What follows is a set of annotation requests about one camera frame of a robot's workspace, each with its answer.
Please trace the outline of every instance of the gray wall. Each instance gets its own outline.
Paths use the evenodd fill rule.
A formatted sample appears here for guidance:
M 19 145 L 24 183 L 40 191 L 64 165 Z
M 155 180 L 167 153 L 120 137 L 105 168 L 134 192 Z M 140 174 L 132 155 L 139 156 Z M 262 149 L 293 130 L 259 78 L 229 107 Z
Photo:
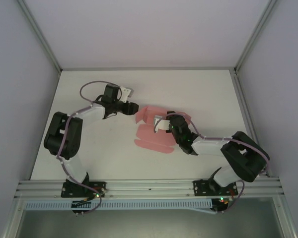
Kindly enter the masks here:
M 298 0 L 281 0 L 240 72 L 298 229 Z
M 13 0 L 0 0 L 0 236 L 28 179 L 58 77 Z
M 62 68 L 234 66 L 268 2 L 25 1 Z

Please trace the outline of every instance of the white table surface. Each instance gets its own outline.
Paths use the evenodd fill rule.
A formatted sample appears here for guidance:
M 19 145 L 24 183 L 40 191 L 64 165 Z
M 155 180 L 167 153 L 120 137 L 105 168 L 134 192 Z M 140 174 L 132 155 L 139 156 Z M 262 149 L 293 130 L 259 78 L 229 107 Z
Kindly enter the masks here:
M 153 105 L 186 112 L 206 136 L 246 132 L 228 70 L 63 71 L 44 136 L 55 112 L 69 114 L 88 105 L 79 96 L 79 89 L 94 80 L 133 88 L 130 101 L 140 108 Z M 95 99 L 104 87 L 92 84 L 83 94 Z M 135 116 L 117 115 L 82 132 L 78 154 L 91 179 L 208 178 L 217 168 L 228 165 L 224 157 L 189 156 L 177 146 L 171 154 L 140 148 L 134 144 L 138 125 Z M 43 147 L 44 136 L 31 179 L 65 179 L 60 162 Z

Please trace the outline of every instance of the pink paper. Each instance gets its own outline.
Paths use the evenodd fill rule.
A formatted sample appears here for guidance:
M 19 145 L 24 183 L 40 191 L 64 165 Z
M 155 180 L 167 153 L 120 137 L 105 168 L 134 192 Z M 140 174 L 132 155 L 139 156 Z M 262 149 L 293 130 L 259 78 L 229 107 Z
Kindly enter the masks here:
M 140 139 L 135 140 L 135 144 L 146 149 L 158 151 L 161 153 L 171 153 L 174 148 L 175 140 L 171 133 L 166 133 L 165 130 L 153 131 L 153 119 L 155 116 L 166 116 L 169 110 L 159 107 L 146 106 L 136 113 L 136 123 L 143 120 L 146 124 L 141 124 L 138 127 L 136 136 Z M 183 112 L 177 112 L 191 118 Z
M 148 143 L 143 140 L 136 139 L 135 144 L 138 145 L 139 147 L 158 151 L 158 152 L 165 153 L 165 154 L 170 154 L 174 151 L 174 148 L 172 148 L 172 147 L 167 147 L 167 146 L 158 145 L 158 144 L 152 144 L 152 143 Z
M 175 140 L 171 133 L 165 133 L 165 130 L 153 131 L 153 125 L 141 124 L 138 127 L 136 136 L 143 141 L 164 146 L 175 145 Z

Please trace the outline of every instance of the purple cable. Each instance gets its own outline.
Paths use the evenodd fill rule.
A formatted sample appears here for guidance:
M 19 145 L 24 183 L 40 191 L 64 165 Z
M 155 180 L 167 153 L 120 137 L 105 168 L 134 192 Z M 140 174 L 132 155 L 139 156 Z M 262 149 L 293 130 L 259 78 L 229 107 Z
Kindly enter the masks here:
M 258 149 L 255 148 L 254 146 L 251 146 L 251 145 L 249 145 L 249 144 L 247 144 L 247 143 L 245 143 L 245 142 L 242 142 L 242 141 L 239 141 L 239 140 L 235 140 L 235 139 L 232 139 L 232 138 L 225 138 L 225 137 L 224 137 L 224 138 L 221 138 L 221 137 L 206 137 L 206 136 L 203 136 L 203 135 L 198 131 L 198 129 L 196 128 L 196 126 L 194 125 L 194 123 L 191 121 L 191 119 L 190 119 L 189 117 L 183 115 L 183 114 L 180 114 L 180 113 L 169 113 L 169 114 L 167 114 L 166 116 L 160 118 L 160 119 L 157 121 L 157 123 L 154 125 L 154 127 L 153 127 L 153 131 L 155 132 L 155 128 L 157 127 L 157 125 L 159 124 L 159 122 L 160 122 L 161 120 L 163 120 L 163 119 L 165 119 L 167 116 L 171 116 L 171 115 L 179 115 L 179 116 L 182 116 L 182 117 L 186 118 L 186 119 L 192 124 L 192 126 L 193 126 L 195 132 L 197 133 L 197 135 L 198 135 L 199 137 L 201 137 L 202 139 L 204 139 L 204 140 L 220 140 L 220 141 L 225 140 L 225 141 L 232 141 L 232 142 L 235 142 L 235 143 L 237 143 L 237 144 L 241 144 L 241 145 L 243 145 L 243 146 L 245 146 L 245 147 L 248 147 L 248 148 L 252 149 L 253 151 L 257 152 L 260 156 L 262 156 L 262 157 L 264 158 L 264 160 L 266 161 L 266 168 L 265 168 L 260 174 L 266 172 L 266 171 L 269 169 L 269 160 L 268 160 L 268 158 L 266 157 L 266 155 L 265 155 L 264 153 L 262 153 L 260 150 L 258 150 Z M 234 202 L 230 207 L 228 207 L 227 210 L 226 210 L 225 212 L 227 212 L 229 209 L 231 209 L 231 207 L 233 207 L 233 206 L 236 204 L 236 202 L 239 200 L 239 198 L 242 196 L 243 191 L 244 191 L 244 188 L 245 188 L 245 183 L 244 183 L 243 180 L 240 180 L 240 182 L 243 183 L 243 187 L 242 187 L 241 191 L 239 192 L 239 194 L 238 194 L 238 196 L 237 196 L 235 202 Z
M 84 97 L 83 94 L 82 94 L 81 92 L 82 92 L 82 90 L 83 90 L 84 87 L 86 87 L 87 85 L 92 84 L 92 83 L 108 83 L 108 84 L 111 84 L 111 85 L 118 86 L 118 85 L 115 84 L 115 83 L 111 83 L 111 82 L 107 82 L 107 81 L 102 81 L 102 80 L 92 81 L 92 82 L 89 82 L 89 83 L 84 84 L 84 85 L 80 88 L 80 90 L 79 90 L 79 95 L 80 95 L 81 98 L 83 98 L 84 100 L 86 100 L 86 101 L 88 101 L 88 102 L 90 102 L 90 103 L 93 103 L 93 101 L 90 100 L 90 99 L 88 99 L 88 98 L 86 98 L 86 97 Z
M 63 168 L 65 174 L 66 174 L 66 175 L 67 175 L 73 182 L 75 182 L 76 184 L 78 184 L 78 185 L 80 185 L 80 186 L 82 186 L 82 187 L 85 187 L 85 188 L 87 188 L 87 189 L 89 189 L 89 190 L 95 192 L 96 194 L 100 194 L 96 189 L 94 189 L 94 188 L 92 188 L 92 187 L 89 187 L 89 186 L 86 186 L 85 184 L 82 184 L 82 183 L 78 182 L 76 179 L 74 179 L 74 178 L 70 175 L 70 173 L 68 172 L 68 170 L 66 169 L 66 167 L 65 167 L 65 165 L 64 165 L 64 163 L 63 163 L 63 160 L 62 160 L 62 158 L 60 157 L 61 152 L 62 152 L 62 150 L 63 150 L 63 147 L 64 147 L 64 145 L 65 145 L 66 136 L 67 136 L 67 133 L 68 133 L 68 130 L 69 130 L 69 125 L 70 125 L 70 121 L 71 121 L 71 119 L 72 119 L 74 116 L 76 116 L 76 115 L 78 115 L 78 114 L 80 114 L 80 113 L 83 113 L 83 112 L 85 112 L 85 111 L 88 110 L 88 109 L 90 109 L 90 106 L 78 110 L 77 112 L 71 114 L 71 115 L 69 116 L 69 118 L 67 119 L 66 124 L 65 124 L 65 129 L 64 129 L 63 139 L 62 139 L 62 142 L 61 142 L 59 151 L 58 151 L 58 153 L 57 153 L 57 155 L 56 155 L 56 158 L 61 162 L 61 165 L 62 165 L 62 168 Z M 90 212 L 95 211 L 95 210 L 100 206 L 100 204 L 101 204 L 101 195 L 99 196 L 99 203 L 98 203 L 94 208 L 92 208 L 92 209 L 90 209 L 90 210 L 88 210 L 88 211 L 86 211 L 86 212 L 83 212 L 82 215 L 83 215 L 83 214 L 87 214 L 87 213 L 90 213 Z

